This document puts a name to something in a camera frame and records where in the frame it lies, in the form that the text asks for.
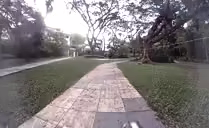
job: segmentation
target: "sky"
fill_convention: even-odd
[[[78,33],[86,36],[88,30],[87,25],[79,14],[75,12],[69,14],[64,0],[55,0],[52,4],[54,9],[49,14],[46,13],[45,0],[26,0],[26,2],[43,15],[48,27],[59,28],[68,34]]]

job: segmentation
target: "grass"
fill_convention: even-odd
[[[97,65],[110,60],[74,58],[0,78],[0,115],[19,125]]]
[[[27,85],[24,90],[34,108],[33,113],[41,110],[82,76],[105,62],[109,61],[76,58],[24,72],[24,84]]]
[[[187,76],[189,70],[171,64],[137,65],[127,62],[119,68],[131,84],[169,127],[187,127],[192,98],[197,91]]]

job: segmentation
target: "shrub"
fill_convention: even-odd
[[[48,41],[43,44],[42,56],[63,56],[64,50],[65,46],[63,44]]]

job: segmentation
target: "large tree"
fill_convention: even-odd
[[[161,40],[174,40],[175,31],[196,17],[209,13],[209,1],[178,1],[166,0],[165,2],[153,1],[153,9],[157,11],[157,17],[143,40],[143,62],[150,62],[150,48]]]
[[[100,33],[106,26],[119,17],[119,1],[117,0],[73,0],[68,2],[71,8],[80,14],[88,26],[87,41],[94,51]]]

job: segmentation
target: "stone pathway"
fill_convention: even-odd
[[[19,128],[164,128],[116,63],[102,64]]]
[[[11,67],[11,68],[0,69],[0,77],[10,75],[10,74],[13,74],[13,73],[16,73],[16,72],[20,72],[20,71],[23,71],[23,70],[35,68],[35,67],[38,67],[38,66],[41,66],[41,65],[50,64],[50,63],[70,59],[70,58],[71,57],[64,57],[64,58],[59,58],[59,59],[53,59],[53,60],[47,60],[47,61],[40,61],[40,62],[25,64],[25,65],[22,65],[22,66],[15,66],[15,67]]]

